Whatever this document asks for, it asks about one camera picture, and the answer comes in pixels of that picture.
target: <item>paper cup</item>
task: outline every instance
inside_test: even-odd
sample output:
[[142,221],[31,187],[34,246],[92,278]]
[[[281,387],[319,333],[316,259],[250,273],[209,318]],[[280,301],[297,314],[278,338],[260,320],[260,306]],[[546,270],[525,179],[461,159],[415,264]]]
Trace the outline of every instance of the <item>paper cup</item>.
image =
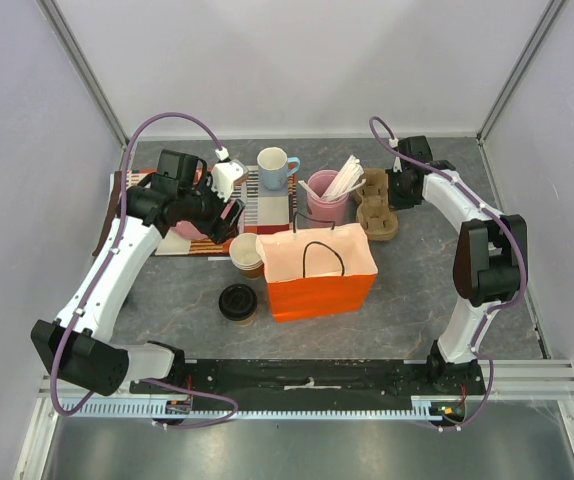
[[255,233],[242,233],[229,245],[232,263],[247,278],[258,278],[263,274],[263,261],[256,251]]

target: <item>pink cup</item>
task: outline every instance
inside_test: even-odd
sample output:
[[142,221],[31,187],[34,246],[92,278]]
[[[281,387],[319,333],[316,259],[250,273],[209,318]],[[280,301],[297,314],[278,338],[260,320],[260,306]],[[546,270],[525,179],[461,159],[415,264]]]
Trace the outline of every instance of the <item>pink cup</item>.
[[[336,170],[321,170],[309,178],[307,185],[318,196],[322,197],[327,187],[336,178],[336,175],[338,175]],[[336,225],[345,223],[345,209],[348,198],[349,194],[345,194],[333,202],[323,202],[307,193],[307,212],[309,216],[314,220],[327,220],[327,223],[310,221],[309,226],[313,228],[331,227],[329,221],[335,222]]]

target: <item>placemat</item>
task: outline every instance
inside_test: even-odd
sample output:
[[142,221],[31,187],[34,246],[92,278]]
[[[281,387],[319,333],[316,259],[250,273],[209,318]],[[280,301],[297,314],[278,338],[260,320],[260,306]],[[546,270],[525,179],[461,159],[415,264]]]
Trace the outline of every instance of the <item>placemat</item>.
[[[281,190],[267,190],[258,178],[258,165],[247,167],[247,181],[236,187],[232,198],[240,198],[245,203],[241,215],[239,231],[258,234],[272,234],[289,230],[297,209],[296,178],[289,177]],[[156,170],[131,170],[127,172],[127,187],[136,185],[145,175]],[[209,239],[187,240],[170,229],[154,255],[228,255],[231,240],[216,245]]]

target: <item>mug handle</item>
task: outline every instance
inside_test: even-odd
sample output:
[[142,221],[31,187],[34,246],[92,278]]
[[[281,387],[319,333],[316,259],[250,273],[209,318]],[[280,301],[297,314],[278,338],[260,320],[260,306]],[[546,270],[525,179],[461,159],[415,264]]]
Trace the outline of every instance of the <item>mug handle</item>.
[[[289,168],[289,164],[290,163],[295,163],[296,166]],[[300,168],[300,159],[298,157],[289,157],[287,159],[287,176],[291,177],[294,173],[296,173],[298,171],[298,169]]]

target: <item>gray countertop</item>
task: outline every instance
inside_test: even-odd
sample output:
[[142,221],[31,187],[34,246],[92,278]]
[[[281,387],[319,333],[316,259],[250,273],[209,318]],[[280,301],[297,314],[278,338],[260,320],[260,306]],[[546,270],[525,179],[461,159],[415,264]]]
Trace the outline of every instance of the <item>gray countertop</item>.
[[[390,167],[392,157],[373,139],[234,140],[230,154],[255,163],[260,150],[283,148],[299,157],[298,179],[321,169],[339,169],[350,154],[364,166]],[[463,180],[493,204],[491,186],[474,139],[431,139],[436,159],[447,159]],[[208,141],[149,141],[138,144],[134,169],[155,168],[162,148],[193,153],[215,162]],[[298,187],[298,207],[306,196]],[[350,201],[348,220],[355,219]],[[151,257],[120,312],[116,344],[158,340],[192,358],[424,358],[444,331],[456,302],[452,265],[457,233],[433,206],[398,212],[399,232],[389,242],[372,242],[376,281],[363,307],[352,313],[290,323],[274,323],[264,280],[242,277],[230,261],[204,257]],[[258,315],[240,327],[218,311],[220,292],[247,283],[258,293]],[[495,358],[540,358],[536,333],[524,304],[500,312],[483,340],[482,351]]]

